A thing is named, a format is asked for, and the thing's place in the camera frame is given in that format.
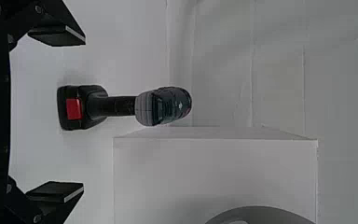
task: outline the white box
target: white box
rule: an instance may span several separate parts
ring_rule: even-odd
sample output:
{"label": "white box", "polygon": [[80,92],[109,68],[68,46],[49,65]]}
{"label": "white box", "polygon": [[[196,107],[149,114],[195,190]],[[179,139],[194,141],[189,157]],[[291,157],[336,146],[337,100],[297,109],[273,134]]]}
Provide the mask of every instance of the white box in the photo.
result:
{"label": "white box", "polygon": [[317,147],[266,128],[164,127],[117,137],[115,224],[203,224],[250,205],[315,222]]}

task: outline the white background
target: white background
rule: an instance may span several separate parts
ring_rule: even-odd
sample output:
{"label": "white background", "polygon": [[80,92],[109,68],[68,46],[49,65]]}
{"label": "white background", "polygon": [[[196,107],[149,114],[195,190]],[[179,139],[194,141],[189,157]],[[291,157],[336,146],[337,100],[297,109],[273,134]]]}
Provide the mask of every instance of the white background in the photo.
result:
{"label": "white background", "polygon": [[170,46],[193,47],[170,58],[192,60],[169,62],[195,105],[176,125],[266,125],[318,138],[320,223],[358,223],[358,0],[181,2],[171,24],[185,37]]}
{"label": "white background", "polygon": [[112,137],[140,126],[110,119],[65,133],[56,89],[137,94],[171,78],[195,100],[178,125],[268,125],[318,138],[320,223],[358,223],[358,0],[65,2],[86,47],[24,38],[11,53],[10,174],[23,190],[84,182],[68,223],[111,223]]}

